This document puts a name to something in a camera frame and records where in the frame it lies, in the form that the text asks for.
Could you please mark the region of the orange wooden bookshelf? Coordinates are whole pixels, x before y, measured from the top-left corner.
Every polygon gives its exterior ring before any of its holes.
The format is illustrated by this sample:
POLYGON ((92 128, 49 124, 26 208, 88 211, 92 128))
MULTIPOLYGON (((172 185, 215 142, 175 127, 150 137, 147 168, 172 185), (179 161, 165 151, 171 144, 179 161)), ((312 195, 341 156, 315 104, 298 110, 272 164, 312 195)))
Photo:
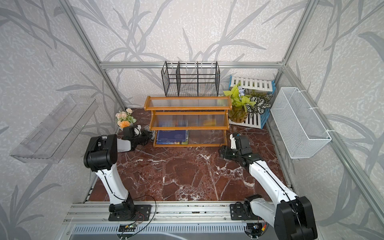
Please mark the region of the orange wooden bookshelf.
POLYGON ((147 97, 144 109, 152 118, 154 147, 221 147, 228 144, 230 97, 147 97), (158 145, 158 131, 188 130, 186 145, 158 145))

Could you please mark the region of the grey striped fluffy cloth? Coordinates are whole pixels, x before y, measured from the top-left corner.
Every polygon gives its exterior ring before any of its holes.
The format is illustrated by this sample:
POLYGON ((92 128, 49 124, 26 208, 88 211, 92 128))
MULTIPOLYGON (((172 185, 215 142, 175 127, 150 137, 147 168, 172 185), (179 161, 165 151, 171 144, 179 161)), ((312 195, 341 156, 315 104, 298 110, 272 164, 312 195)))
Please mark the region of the grey striped fluffy cloth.
POLYGON ((156 132, 151 131, 148 125, 142 128, 142 132, 145 133, 150 138, 151 142, 154 142, 156 132))

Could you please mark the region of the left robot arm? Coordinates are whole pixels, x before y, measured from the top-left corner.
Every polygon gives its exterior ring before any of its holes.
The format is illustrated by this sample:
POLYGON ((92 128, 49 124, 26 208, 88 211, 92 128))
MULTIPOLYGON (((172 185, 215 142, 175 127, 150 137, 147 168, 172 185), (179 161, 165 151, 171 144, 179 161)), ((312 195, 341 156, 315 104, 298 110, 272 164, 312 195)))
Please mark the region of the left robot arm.
POLYGON ((118 153, 131 152, 138 145, 145 146, 153 137, 152 132, 140 125, 123 129, 123 137, 101 135, 92 137, 84 155, 84 165, 102 181, 110 200, 110 222, 148 221, 151 205, 136 205, 124 186, 117 169, 118 153))

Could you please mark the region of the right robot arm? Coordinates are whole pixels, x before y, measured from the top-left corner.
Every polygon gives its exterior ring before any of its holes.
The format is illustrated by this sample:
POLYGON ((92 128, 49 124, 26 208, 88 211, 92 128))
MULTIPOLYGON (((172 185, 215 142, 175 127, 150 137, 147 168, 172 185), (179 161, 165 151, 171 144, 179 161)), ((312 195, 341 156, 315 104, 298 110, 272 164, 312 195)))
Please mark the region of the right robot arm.
POLYGON ((243 167, 263 187, 271 201, 261 195, 245 198, 230 205, 233 221, 248 221, 245 233, 251 239, 259 238, 272 226, 280 240, 315 240, 318 237, 311 202, 290 190, 268 167, 262 158, 253 153, 247 137, 230 135, 231 145, 222 146, 220 156, 243 167))

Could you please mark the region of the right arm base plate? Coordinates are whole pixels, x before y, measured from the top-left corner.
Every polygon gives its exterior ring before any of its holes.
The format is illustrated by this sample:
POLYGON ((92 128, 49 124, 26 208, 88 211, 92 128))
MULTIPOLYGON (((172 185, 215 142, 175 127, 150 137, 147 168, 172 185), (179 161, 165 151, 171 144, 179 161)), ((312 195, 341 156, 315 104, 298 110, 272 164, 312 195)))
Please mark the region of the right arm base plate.
POLYGON ((256 216, 251 209, 249 203, 241 203, 236 202, 234 204, 230 204, 230 214, 231 220, 239 221, 239 220, 258 220, 259 217, 256 216))

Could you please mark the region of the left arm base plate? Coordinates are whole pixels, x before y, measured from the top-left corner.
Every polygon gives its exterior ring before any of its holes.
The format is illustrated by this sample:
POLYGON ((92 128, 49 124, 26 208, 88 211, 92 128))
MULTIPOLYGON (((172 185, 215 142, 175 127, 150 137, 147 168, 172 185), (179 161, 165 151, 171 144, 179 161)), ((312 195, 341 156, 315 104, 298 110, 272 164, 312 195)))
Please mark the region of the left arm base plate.
POLYGON ((132 210, 124 209, 113 213, 110 212, 108 221, 148 221, 150 218, 151 208, 151 205, 135 205, 132 210))

